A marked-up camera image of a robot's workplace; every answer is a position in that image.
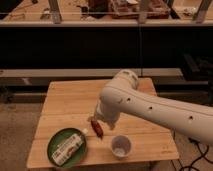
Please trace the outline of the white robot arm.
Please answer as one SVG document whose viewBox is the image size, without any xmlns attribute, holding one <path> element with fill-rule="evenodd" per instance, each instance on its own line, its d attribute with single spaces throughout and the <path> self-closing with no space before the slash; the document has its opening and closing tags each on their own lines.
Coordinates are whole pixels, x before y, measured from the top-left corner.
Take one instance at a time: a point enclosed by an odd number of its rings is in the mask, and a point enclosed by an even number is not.
<svg viewBox="0 0 213 171">
<path fill-rule="evenodd" d="M 126 113 L 213 146 L 213 107 L 149 95 L 138 91 L 138 85 L 132 70 L 118 72 L 100 91 L 95 118 L 113 129 Z"/>
</svg>

